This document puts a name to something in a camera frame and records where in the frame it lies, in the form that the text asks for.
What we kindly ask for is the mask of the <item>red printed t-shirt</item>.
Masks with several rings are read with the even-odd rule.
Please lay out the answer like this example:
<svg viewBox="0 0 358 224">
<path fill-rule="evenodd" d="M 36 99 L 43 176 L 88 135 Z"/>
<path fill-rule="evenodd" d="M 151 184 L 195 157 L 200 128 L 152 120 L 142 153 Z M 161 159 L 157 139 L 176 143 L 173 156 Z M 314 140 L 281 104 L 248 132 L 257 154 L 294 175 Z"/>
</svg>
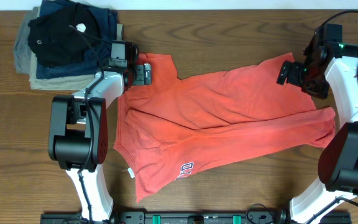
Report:
<svg viewBox="0 0 358 224">
<path fill-rule="evenodd" d="M 317 109 L 298 87 L 276 82 L 293 60 L 287 53 L 181 80 L 170 55 L 142 54 L 152 82 L 118 98 L 114 143 L 134 174 L 137 200 L 218 166 L 304 144 L 326 147 L 335 111 Z"/>
</svg>

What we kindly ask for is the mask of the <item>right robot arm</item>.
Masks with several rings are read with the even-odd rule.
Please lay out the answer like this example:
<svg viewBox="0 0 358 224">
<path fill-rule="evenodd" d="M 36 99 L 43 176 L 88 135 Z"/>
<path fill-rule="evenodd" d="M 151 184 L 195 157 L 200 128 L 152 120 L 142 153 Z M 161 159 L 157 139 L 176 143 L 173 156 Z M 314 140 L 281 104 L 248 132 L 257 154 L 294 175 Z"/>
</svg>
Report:
<svg viewBox="0 0 358 224">
<path fill-rule="evenodd" d="M 283 63 L 277 83 L 325 99 L 331 90 L 340 130 L 318 161 L 318 177 L 287 209 L 273 215 L 274 223 L 350 223 L 349 214 L 334 213 L 343 202 L 358 197 L 358 45 L 342 41 L 342 27 L 319 26 L 304 49 L 303 63 Z"/>
</svg>

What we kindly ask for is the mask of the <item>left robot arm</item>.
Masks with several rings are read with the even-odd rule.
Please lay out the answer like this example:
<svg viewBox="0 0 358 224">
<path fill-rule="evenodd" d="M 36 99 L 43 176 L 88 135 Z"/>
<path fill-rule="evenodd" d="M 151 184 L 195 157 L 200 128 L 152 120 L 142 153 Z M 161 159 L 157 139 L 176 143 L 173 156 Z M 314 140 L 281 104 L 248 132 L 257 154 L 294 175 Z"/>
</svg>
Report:
<svg viewBox="0 0 358 224">
<path fill-rule="evenodd" d="M 114 223 L 114 202 L 103 162 L 108 152 L 107 108 L 132 85 L 152 82 L 151 66 L 138 65 L 136 44 L 114 41 L 111 56 L 82 90 L 52 101 L 48 154 L 72 180 L 82 211 L 44 214 L 41 223 Z"/>
</svg>

